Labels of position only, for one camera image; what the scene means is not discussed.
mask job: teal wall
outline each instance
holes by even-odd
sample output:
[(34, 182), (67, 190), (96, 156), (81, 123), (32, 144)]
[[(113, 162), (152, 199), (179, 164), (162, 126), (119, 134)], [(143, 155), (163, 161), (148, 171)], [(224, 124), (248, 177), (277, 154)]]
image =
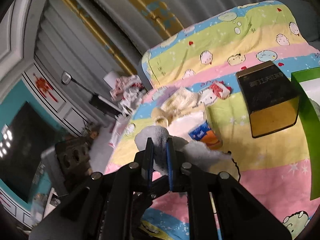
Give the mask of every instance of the teal wall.
[[(49, 125), (51, 125), (55, 130), (61, 130), (61, 126), (46, 112), (46, 110), (38, 103), (34, 96), (30, 93), (28, 88), (25, 86), (22, 80), (20, 80), (8, 93), (3, 102), (0, 104), (0, 129), (6, 124), (10, 125), (15, 115), (18, 113), (20, 108), (25, 102), (28, 102), (33, 109), (45, 120)], [(12, 190), (7, 187), (2, 180), (0, 180), (0, 187), (18, 204), (27, 210), (31, 210), (31, 203), (26, 203), (20, 199)], [(37, 189), (35, 190), (40, 193), (47, 194), (51, 188), (48, 174), (44, 174)]]

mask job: colorful striped blanket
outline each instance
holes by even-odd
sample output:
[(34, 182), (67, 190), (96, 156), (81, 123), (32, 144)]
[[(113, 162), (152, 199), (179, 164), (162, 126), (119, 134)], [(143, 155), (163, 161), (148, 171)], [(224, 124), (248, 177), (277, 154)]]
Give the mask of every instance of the colorful striped blanket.
[[(237, 71), (268, 60), (288, 78), (294, 71), (320, 65), (320, 52), (300, 35), (290, 10), (273, 0), (235, 7), (147, 51), (142, 66), (154, 89), (132, 117), (106, 172), (133, 161), (138, 151), (135, 135), (153, 125), (152, 109), (177, 88), (200, 92), (215, 80), (223, 81), (232, 88), (230, 97), (216, 100), (206, 110), (210, 122), (219, 128), (222, 150), (231, 151), (239, 167), (240, 174), (233, 175), (295, 238), (320, 203), (310, 201), (311, 168), (301, 121), (298, 118), (290, 128), (253, 139), (235, 77)], [(229, 163), (220, 163), (211, 171), (231, 169)], [(142, 227), (163, 239), (189, 239), (186, 196), (168, 193), (156, 199), (145, 212)]]

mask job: television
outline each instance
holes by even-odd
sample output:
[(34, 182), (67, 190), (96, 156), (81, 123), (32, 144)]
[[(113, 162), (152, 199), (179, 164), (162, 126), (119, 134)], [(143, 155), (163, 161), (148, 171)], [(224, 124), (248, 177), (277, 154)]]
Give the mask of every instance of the television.
[(0, 142), (0, 179), (24, 202), (32, 199), (41, 153), (54, 144), (56, 130), (25, 102)]

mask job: metal screw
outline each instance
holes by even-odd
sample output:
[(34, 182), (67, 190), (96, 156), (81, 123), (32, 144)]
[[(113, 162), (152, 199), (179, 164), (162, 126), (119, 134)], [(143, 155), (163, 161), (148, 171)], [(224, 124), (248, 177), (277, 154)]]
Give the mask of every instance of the metal screw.
[(91, 174), (91, 179), (100, 179), (102, 174), (100, 172), (94, 172)]
[(190, 169), (191, 167), (192, 167), (191, 163), (183, 163), (182, 164), (182, 168), (184, 168), (186, 170)]
[(130, 169), (136, 169), (139, 167), (139, 163), (136, 163), (136, 162), (129, 163), (129, 167)]
[(230, 174), (227, 173), (226, 171), (220, 172), (219, 175), (220, 175), (220, 178), (222, 178), (222, 179), (228, 179), (230, 177)]

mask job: open box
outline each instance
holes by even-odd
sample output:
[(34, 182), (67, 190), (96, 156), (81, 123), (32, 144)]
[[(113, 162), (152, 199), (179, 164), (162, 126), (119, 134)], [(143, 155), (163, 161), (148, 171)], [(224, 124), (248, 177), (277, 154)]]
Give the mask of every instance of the open box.
[(310, 154), (313, 200), (320, 197), (320, 121), (309, 98), (320, 105), (320, 67), (292, 72), (291, 82), (300, 92), (299, 117)]

